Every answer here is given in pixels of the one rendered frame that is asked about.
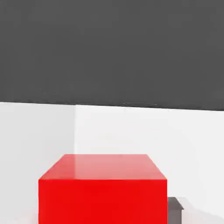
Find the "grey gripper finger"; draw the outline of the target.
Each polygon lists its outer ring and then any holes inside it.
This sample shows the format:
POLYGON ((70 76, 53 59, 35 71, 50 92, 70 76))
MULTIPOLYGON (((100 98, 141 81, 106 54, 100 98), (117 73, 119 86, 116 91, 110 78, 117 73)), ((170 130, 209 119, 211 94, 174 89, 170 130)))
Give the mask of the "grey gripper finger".
POLYGON ((224 224, 224 218, 196 209, 185 197, 168 197, 168 224, 224 224))

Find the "small red cube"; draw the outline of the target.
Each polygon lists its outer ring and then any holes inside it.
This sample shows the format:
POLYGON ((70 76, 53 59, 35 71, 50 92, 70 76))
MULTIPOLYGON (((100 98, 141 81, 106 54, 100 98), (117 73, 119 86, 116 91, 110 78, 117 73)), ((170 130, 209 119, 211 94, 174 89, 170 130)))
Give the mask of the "small red cube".
POLYGON ((38 181, 38 224, 168 224, 167 179, 146 154, 66 154, 38 181))

